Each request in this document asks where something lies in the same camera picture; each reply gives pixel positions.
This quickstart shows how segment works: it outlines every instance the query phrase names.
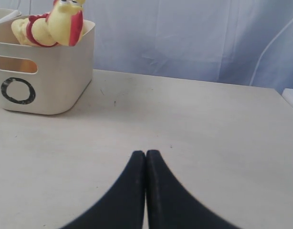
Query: fabric backdrop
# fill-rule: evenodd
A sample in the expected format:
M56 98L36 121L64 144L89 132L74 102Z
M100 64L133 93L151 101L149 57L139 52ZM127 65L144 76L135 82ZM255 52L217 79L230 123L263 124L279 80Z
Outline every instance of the fabric backdrop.
M41 14L53 0L0 0ZM94 67L293 88L293 0L86 0Z

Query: white object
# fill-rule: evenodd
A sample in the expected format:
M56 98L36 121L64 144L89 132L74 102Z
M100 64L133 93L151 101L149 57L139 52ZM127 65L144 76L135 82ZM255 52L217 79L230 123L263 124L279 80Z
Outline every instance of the white object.
M19 61L31 60L37 64L37 72L0 68L0 107L42 115L69 110L93 76L95 24L84 20L87 33L74 47L40 48L18 45L11 31L13 21L0 23L0 57L17 58L9 67L21 66Z
M0 23L21 16L19 10L0 9Z
M284 89L282 96L293 107L293 89Z
M106 71L64 114L0 109L0 229L61 228L140 149L240 228L293 229L293 108L277 92Z

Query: plastic toy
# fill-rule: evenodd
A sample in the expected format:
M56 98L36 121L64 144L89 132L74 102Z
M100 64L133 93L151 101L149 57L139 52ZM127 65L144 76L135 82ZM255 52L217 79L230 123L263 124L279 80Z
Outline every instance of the plastic toy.
M11 29L21 45L75 46L83 36L85 0L54 0L53 10L15 20Z

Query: bin handle cutout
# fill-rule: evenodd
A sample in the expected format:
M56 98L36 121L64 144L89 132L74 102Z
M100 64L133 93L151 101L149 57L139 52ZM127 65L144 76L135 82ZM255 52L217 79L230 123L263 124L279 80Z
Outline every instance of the bin handle cutout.
M0 71L36 74L38 66L29 59L0 56Z

